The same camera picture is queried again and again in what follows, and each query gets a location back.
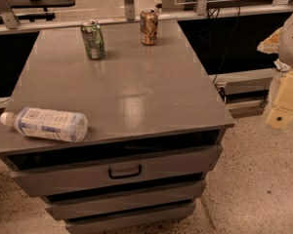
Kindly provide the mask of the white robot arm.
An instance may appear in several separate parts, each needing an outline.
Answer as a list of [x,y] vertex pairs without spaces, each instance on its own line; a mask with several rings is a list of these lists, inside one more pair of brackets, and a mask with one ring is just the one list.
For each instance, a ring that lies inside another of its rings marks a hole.
[[257,50],[278,54],[278,60],[292,68],[280,78],[280,85],[272,99],[272,109],[266,119],[271,128],[282,130],[293,120],[293,14],[284,25],[262,41]]

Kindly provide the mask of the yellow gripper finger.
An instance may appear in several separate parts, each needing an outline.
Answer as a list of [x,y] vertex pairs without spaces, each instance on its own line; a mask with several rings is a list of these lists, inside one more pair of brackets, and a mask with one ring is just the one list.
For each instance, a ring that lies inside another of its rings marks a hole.
[[280,78],[280,85],[272,100],[272,109],[266,119],[271,128],[282,130],[293,120],[293,71]]

